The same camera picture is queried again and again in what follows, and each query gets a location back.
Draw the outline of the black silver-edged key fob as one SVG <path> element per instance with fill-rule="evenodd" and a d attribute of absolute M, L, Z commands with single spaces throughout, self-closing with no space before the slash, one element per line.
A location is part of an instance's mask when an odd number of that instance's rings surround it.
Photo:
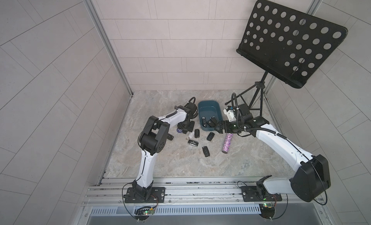
<path fill-rule="evenodd" d="M 210 127 L 215 127 L 217 126 L 219 123 L 219 121 L 213 116 L 210 118 L 210 120 L 208 121 L 208 124 Z"/>

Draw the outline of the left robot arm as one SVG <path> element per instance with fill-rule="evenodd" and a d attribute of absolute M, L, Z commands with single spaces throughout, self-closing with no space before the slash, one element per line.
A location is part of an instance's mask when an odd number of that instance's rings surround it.
<path fill-rule="evenodd" d="M 182 133 L 193 132 L 193 119 L 198 115 L 195 102 L 196 98 L 192 97 L 184 106 L 175 106 L 174 111 L 165 116 L 149 117 L 138 137 L 142 157 L 138 176 L 132 183 L 140 198 L 148 200 L 151 197 L 155 162 L 165 147 L 170 128 L 176 126 Z"/>

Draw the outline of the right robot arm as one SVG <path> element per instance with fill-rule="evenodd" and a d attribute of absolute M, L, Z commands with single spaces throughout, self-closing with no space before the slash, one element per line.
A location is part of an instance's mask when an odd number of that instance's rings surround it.
<path fill-rule="evenodd" d="M 218 121 L 215 131 L 239 136 L 244 133 L 247 137 L 259 139 L 279 154 L 295 172 L 293 177 L 268 175 L 257 181 L 257 197 L 260 200 L 265 200 L 267 195 L 293 194 L 311 202 L 330 188 L 328 160 L 297 146 L 264 117 L 253 117 L 247 106 L 238 104 L 235 93 L 231 96 L 231 105 L 225 109 L 225 115 L 228 119 Z"/>

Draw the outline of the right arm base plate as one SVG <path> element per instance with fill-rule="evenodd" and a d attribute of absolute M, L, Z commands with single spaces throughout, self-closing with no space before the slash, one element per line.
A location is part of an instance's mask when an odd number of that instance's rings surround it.
<path fill-rule="evenodd" d="M 280 194 L 269 194 L 267 191 L 259 189 L 257 186 L 239 186 L 244 202 L 275 202 L 282 201 Z"/>

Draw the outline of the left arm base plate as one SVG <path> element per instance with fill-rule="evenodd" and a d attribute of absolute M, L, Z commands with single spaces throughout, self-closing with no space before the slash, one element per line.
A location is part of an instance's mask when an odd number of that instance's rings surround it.
<path fill-rule="evenodd" d="M 125 203 L 163 203 L 165 197 L 165 187 L 152 187 L 151 192 L 139 193 L 130 187 L 124 195 Z"/>

